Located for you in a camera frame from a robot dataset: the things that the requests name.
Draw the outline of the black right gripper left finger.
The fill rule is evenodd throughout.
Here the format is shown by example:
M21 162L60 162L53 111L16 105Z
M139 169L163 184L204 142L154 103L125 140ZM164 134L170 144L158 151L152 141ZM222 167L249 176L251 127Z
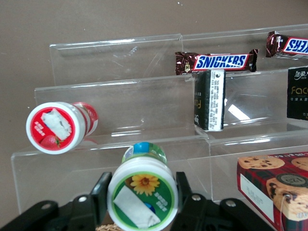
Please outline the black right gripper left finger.
M63 206L38 202L1 228L2 231L94 231L107 212L107 189L112 173L104 172L89 194Z

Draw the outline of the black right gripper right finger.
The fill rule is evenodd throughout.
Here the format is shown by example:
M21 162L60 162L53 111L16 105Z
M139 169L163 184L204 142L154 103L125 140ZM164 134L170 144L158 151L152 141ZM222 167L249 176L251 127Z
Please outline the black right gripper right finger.
M219 204L191 190L186 174L176 173L179 212L177 231L272 231L266 221L243 201L227 198Z

